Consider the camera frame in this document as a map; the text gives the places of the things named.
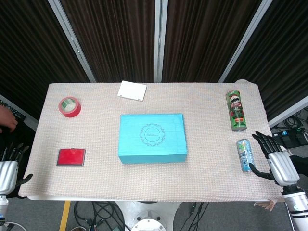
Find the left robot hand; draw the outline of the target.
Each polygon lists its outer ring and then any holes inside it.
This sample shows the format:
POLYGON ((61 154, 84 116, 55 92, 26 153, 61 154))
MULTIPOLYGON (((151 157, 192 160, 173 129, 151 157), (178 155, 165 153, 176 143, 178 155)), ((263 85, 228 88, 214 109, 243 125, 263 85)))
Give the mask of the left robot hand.
POLYGON ((18 179, 18 171, 23 154, 29 149, 23 143, 14 146, 13 142, 0 152, 0 195, 11 194, 16 187, 20 187, 31 180, 33 174, 18 179))

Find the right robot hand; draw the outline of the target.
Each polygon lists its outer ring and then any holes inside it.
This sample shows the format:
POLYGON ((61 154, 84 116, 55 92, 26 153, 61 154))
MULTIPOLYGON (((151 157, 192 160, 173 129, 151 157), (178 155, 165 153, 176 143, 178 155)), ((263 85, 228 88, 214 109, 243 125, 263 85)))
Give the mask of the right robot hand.
POLYGON ((269 173, 260 172, 254 164, 249 163, 252 172, 260 178, 275 181, 281 187, 297 184, 299 175, 296 168, 289 155, 281 149, 274 138, 259 131, 252 136, 257 140, 265 156, 269 165, 269 173))

